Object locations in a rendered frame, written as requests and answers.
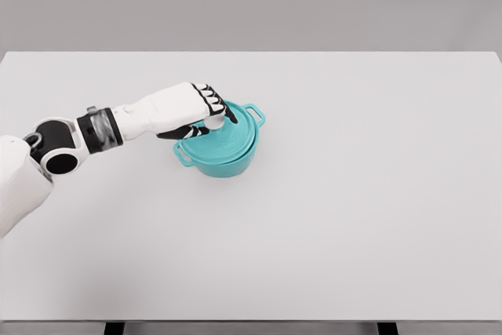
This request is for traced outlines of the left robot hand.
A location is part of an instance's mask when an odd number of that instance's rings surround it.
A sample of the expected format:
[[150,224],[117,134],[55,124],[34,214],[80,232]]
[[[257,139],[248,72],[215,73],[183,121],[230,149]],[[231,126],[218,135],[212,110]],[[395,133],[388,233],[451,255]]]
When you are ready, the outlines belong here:
[[228,119],[233,124],[238,122],[220,94],[207,84],[182,82],[154,93],[149,102],[150,131],[160,139],[205,136],[215,128],[196,124],[213,117]]

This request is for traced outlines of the teal pot lid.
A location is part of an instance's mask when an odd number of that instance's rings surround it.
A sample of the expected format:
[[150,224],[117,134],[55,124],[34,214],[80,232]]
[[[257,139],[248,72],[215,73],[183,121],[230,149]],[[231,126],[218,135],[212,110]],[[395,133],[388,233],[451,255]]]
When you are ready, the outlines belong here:
[[237,123],[224,118],[219,129],[175,143],[173,152],[183,165],[220,165],[240,158],[251,148],[256,136],[256,119],[241,105],[227,101],[227,106]]

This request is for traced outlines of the teal pot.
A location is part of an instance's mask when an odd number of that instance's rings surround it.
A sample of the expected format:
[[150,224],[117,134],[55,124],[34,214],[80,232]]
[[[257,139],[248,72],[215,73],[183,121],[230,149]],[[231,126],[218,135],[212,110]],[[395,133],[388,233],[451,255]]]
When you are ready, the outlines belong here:
[[243,156],[232,162],[220,165],[195,164],[194,167],[205,175],[219,178],[233,177],[246,170],[253,160],[259,141],[260,127],[265,123],[266,117],[255,104],[244,104],[241,106],[247,109],[247,111],[256,119],[257,123],[256,136],[251,148]]

